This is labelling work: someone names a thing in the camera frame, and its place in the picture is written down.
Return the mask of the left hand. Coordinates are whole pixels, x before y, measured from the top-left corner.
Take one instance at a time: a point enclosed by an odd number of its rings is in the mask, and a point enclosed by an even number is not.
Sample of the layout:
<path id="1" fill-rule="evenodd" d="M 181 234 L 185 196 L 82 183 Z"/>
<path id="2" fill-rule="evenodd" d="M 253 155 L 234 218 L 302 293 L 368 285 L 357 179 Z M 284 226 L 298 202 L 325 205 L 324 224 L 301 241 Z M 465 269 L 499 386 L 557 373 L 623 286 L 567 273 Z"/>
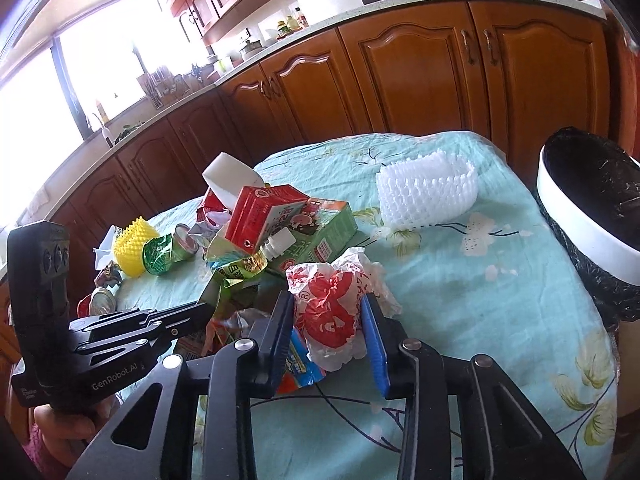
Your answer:
<path id="1" fill-rule="evenodd" d="M 44 448 L 63 466 L 70 468 L 119 405 L 116 396 L 110 396 L 90 408 L 90 416 L 64 413 L 49 404 L 41 405 L 34 409 L 34 422 Z"/>

